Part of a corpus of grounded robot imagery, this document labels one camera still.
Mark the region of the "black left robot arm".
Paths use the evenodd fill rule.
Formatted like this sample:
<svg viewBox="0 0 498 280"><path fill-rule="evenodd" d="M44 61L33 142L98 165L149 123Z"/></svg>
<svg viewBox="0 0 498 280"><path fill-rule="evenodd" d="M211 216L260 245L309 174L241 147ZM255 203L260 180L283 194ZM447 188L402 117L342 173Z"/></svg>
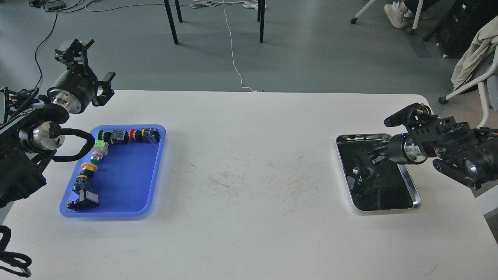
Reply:
<svg viewBox="0 0 498 280"><path fill-rule="evenodd" d="M114 95L109 72L98 80L89 67L87 50L94 43L75 39L55 50L56 61L67 69L46 94L39 88L18 92L1 89L5 113L1 124L1 207L25 199L45 186L43 172L50 161L83 158L95 138L78 129L63 129L70 114L84 112L91 103L104 106Z"/></svg>

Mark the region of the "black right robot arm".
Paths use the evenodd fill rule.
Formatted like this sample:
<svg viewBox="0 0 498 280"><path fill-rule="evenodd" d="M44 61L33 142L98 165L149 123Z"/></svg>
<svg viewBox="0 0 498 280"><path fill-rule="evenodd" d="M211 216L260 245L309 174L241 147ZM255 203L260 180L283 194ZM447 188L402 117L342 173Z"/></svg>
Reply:
<svg viewBox="0 0 498 280"><path fill-rule="evenodd" d="M453 117L428 113L390 116L385 126L405 126L407 132L394 135L380 147L361 152L352 168L350 189L380 177L380 164L419 165L433 159L433 167L470 189L497 179L497 130L471 129Z"/></svg>

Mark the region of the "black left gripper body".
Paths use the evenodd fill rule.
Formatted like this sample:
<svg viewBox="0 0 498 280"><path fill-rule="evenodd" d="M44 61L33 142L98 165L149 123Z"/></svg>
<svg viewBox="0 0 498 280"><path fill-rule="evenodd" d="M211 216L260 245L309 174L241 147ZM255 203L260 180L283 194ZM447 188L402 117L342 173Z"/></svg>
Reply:
<svg viewBox="0 0 498 280"><path fill-rule="evenodd" d="M96 94L91 82L72 71L65 71L47 91L52 103L64 106L70 114L82 113Z"/></svg>

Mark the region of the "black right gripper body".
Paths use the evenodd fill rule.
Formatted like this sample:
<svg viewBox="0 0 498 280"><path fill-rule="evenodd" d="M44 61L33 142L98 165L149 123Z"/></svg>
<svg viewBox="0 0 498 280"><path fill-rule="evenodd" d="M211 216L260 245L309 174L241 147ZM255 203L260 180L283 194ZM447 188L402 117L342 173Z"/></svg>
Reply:
<svg viewBox="0 0 498 280"><path fill-rule="evenodd" d="M386 158L397 164L419 165L424 163L424 154L407 133L394 135L388 142Z"/></svg>

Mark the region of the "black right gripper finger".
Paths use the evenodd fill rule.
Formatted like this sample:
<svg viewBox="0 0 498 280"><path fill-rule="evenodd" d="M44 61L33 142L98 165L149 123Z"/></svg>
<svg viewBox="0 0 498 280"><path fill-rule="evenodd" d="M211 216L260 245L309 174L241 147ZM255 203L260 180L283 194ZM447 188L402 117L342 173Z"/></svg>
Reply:
<svg viewBox="0 0 498 280"><path fill-rule="evenodd" d="M352 176L359 180L375 178L382 161L386 160L384 155L363 154L354 160Z"/></svg>
<svg viewBox="0 0 498 280"><path fill-rule="evenodd" d="M360 142L360 153L385 152L388 141L362 141Z"/></svg>

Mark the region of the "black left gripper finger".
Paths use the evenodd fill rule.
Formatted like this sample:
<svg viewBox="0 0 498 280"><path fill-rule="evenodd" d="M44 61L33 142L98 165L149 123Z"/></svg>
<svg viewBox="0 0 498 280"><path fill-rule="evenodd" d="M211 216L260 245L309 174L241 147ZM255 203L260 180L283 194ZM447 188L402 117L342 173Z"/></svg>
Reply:
<svg viewBox="0 0 498 280"><path fill-rule="evenodd" d="M102 89L101 94L95 94L94 98L92 99L93 106L105 106L105 104L112 98L112 96L114 95L114 90L112 89L111 81L113 80L115 75L115 72L108 72L103 78L103 81L92 81L92 85L96 90L98 88Z"/></svg>
<svg viewBox="0 0 498 280"><path fill-rule="evenodd" d="M89 74L91 69L88 65L87 50L93 45L94 39L80 41L75 39L67 41L61 49L55 49L54 58L67 67L67 70L76 74Z"/></svg>

